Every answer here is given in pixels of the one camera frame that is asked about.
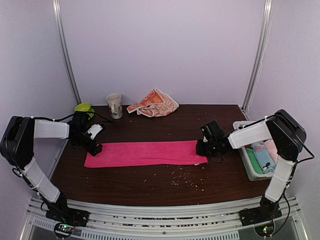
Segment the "pink microfiber towel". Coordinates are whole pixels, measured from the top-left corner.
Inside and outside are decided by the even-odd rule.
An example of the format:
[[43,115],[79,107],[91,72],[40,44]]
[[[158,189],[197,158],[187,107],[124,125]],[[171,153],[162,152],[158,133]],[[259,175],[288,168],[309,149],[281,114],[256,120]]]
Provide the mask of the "pink microfiber towel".
[[104,143],[96,156],[89,153],[86,168],[114,168],[154,165],[190,166],[208,163],[196,154],[195,140],[163,142]]

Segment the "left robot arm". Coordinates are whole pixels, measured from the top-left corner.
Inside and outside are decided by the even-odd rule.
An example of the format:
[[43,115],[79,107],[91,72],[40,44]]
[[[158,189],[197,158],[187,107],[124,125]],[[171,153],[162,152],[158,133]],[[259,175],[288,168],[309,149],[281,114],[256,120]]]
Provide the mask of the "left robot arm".
[[46,217],[73,226],[85,226],[89,212],[70,208],[66,195],[41,170],[34,155],[35,139],[69,140],[72,147],[82,147],[91,156],[99,154],[103,146],[96,136],[105,130],[102,123],[89,125],[90,114],[76,111],[64,118],[12,116],[0,142],[0,154],[46,204]]

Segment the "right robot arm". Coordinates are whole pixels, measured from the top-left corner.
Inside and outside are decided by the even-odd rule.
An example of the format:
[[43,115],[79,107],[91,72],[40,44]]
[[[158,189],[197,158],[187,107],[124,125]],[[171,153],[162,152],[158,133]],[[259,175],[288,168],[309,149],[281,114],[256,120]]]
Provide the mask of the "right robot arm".
[[233,131],[224,133],[216,121],[201,127],[203,139],[196,143],[196,154],[207,159],[241,149],[247,157],[250,146],[262,173],[271,174],[271,180],[259,206],[239,212],[242,225],[271,221],[282,216],[279,201],[293,178],[305,148],[304,128],[284,109],[258,121],[236,121]]

